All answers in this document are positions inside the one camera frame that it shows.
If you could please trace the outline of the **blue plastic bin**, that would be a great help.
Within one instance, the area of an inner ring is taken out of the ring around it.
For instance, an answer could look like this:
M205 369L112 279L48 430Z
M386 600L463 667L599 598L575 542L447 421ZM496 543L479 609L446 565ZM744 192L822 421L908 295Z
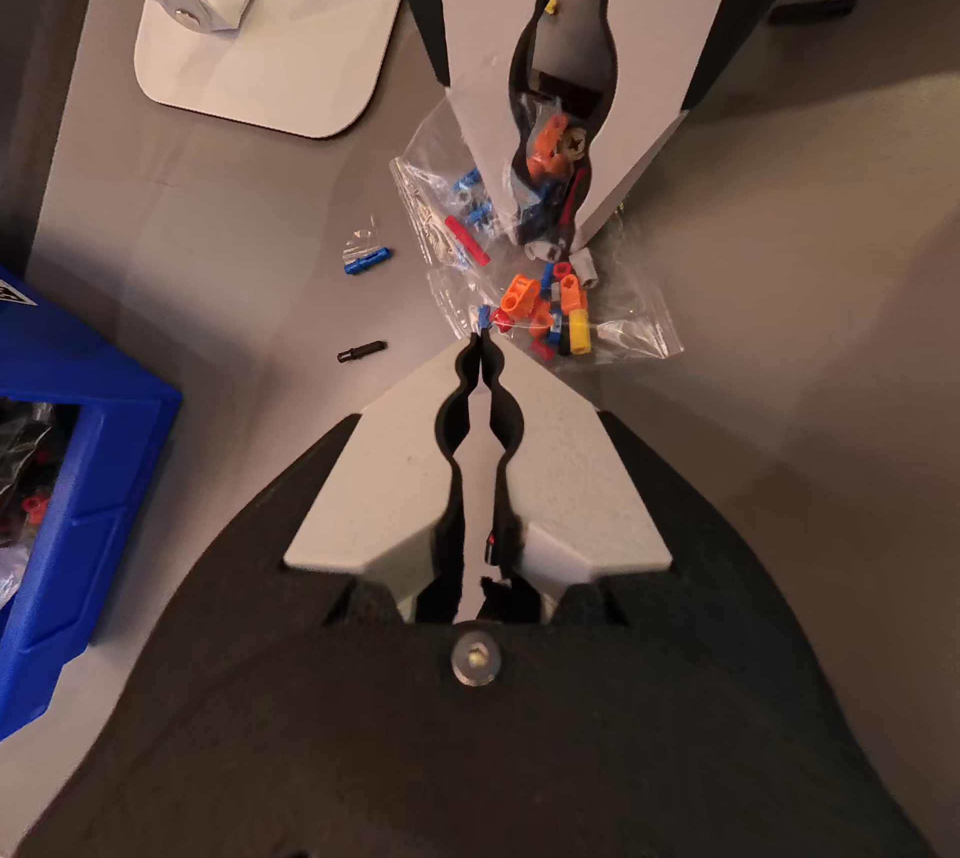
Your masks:
M2 396L78 409L22 584L2 609L1 737L89 645L182 395L2 268Z

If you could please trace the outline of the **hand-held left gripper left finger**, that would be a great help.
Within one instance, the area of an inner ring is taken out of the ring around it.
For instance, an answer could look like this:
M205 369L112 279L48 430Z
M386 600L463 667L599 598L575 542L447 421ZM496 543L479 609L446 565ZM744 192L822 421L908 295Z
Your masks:
M283 564L381 585L414 621L440 576L437 529L454 481L437 420L462 388L457 362L470 346L454 342L361 412Z

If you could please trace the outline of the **white stand base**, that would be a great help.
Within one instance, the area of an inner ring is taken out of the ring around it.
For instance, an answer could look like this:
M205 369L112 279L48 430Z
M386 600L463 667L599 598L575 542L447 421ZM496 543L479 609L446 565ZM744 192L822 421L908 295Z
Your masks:
M377 85L401 0L207 0L226 30L146 0L134 48L150 99L314 139L349 127Z

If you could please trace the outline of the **pile of lego part bags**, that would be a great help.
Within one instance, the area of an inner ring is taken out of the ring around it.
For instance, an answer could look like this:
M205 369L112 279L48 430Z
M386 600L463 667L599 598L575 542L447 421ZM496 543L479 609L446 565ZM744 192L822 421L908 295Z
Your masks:
M79 417L73 404L1 398L1 608L17 594Z

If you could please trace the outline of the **dark grey lego axle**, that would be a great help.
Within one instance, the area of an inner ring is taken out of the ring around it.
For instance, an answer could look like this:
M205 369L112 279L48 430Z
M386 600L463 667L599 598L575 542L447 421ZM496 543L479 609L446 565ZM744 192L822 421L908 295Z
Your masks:
M859 0L805 0L776 5L768 13L769 26L813 24L850 16Z

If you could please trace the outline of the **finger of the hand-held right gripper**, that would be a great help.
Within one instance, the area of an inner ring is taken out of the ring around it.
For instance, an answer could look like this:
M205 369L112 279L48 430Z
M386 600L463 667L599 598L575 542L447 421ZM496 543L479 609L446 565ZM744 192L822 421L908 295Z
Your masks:
M502 228L518 213L513 160L521 146L513 65L540 0L441 0L450 106Z
M591 139L574 249L612 216L686 116L682 110L721 0L606 0L613 97Z

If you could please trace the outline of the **bag of colourful lego pieces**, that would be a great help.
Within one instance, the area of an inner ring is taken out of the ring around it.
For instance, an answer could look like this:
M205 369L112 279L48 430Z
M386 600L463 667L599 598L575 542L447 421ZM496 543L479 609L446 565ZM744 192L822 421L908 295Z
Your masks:
M519 176L495 204L449 99L420 123L390 170L438 309L458 337L488 328L553 370L666 360L684 345L623 206L576 244L590 175L586 131L559 99L525 96Z

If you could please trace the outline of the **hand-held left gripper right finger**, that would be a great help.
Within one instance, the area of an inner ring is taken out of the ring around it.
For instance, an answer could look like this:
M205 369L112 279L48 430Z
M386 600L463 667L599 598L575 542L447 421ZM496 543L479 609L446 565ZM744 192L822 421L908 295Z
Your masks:
M667 571L673 557L600 411L511 342L480 333L494 486L482 617L540 617L572 587Z

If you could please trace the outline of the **clear plastic scrap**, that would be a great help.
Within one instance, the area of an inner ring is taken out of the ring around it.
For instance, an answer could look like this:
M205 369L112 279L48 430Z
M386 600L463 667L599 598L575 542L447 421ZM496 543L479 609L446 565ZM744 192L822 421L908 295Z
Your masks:
M366 218L365 224L354 229L342 250L342 263L352 265L381 249L377 220L373 215Z

